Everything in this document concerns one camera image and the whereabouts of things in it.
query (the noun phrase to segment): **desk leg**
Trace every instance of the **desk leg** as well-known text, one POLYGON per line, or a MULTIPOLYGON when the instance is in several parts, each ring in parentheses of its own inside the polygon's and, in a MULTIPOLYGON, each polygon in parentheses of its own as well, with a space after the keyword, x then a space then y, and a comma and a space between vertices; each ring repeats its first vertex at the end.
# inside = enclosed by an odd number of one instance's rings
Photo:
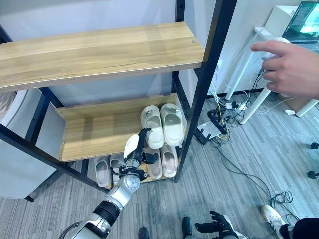
POLYGON ((33 199, 32 197, 30 197, 30 196, 27 196, 25 199, 26 199, 27 201, 31 202, 31 203, 34 202, 34 199, 33 199))
POLYGON ((319 101, 312 99, 310 100, 305 106, 303 106, 298 112, 296 113, 296 116, 300 117, 303 116, 308 110, 310 110, 315 104, 317 104, 319 101))
POLYGON ((267 95, 269 95, 270 92, 271 91, 268 90, 266 87, 262 90, 262 92, 259 94, 259 96, 256 98, 256 100, 253 102, 251 107, 249 107, 246 110, 243 120, 239 122, 241 125, 244 125, 247 122, 247 120, 249 120, 250 116, 253 115, 253 113, 261 105, 261 103, 265 100, 265 98, 267 97, 267 95))
POLYGON ((253 54, 254 54, 254 52, 249 51, 249 53, 247 54, 247 56, 246 56, 245 59, 243 60, 243 63, 242 63, 242 65, 241 65, 241 69, 240 69, 240 71, 236 74, 236 77, 235 77, 235 80, 234 80, 235 82, 234 82, 234 84, 232 84, 232 85, 230 86, 231 88, 230 88, 229 91, 227 92, 227 95, 226 95, 225 99, 229 100, 229 99, 232 97, 232 95, 233 95, 233 93, 234 93, 236 87, 238 86, 238 83, 240 82, 241 78, 243 77, 243 75, 244 75, 244 73, 245 73, 245 71, 246 71, 246 69, 247 69, 247 67, 248 67, 248 64, 249 64, 249 62, 250 62, 250 60, 251 60, 253 54))

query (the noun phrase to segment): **laptop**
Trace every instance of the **laptop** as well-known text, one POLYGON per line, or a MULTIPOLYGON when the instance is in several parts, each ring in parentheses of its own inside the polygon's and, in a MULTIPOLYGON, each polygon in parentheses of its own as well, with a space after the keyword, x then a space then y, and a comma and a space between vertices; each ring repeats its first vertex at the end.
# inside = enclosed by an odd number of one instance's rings
POLYGON ((302 1, 282 37, 319 53, 319 2, 302 1))

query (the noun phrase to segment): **white sneaker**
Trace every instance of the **white sneaker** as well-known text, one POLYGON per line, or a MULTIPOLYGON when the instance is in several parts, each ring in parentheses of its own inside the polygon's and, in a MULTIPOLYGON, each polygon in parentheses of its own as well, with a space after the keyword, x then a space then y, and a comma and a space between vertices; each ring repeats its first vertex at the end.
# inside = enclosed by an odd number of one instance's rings
POLYGON ((279 239, 284 239, 283 236, 280 234, 280 228, 286 223, 279 215, 279 213, 269 205, 263 205, 261 207, 261 213, 263 214, 265 220, 270 223, 271 227, 276 232, 277 237, 279 239))

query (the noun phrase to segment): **white box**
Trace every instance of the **white box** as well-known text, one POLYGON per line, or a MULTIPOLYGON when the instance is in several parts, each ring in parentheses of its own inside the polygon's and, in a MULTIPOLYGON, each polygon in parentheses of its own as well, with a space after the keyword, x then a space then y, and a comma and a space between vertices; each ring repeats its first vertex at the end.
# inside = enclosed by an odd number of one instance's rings
POLYGON ((281 37, 297 8, 298 6, 275 6, 268 18, 265 28, 271 32, 274 37, 281 37))

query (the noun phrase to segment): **black shoe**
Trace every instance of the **black shoe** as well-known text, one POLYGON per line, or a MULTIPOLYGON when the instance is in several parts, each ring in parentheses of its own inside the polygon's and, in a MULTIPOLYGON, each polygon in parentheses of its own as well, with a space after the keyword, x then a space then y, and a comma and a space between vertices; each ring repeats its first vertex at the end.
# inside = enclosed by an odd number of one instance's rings
POLYGON ((183 238, 184 239, 186 238, 186 236, 191 236, 192 235, 190 217, 184 217, 182 228, 183 228, 183 238))
POLYGON ((139 239, 149 239, 149 232, 146 228, 140 228, 139 239))

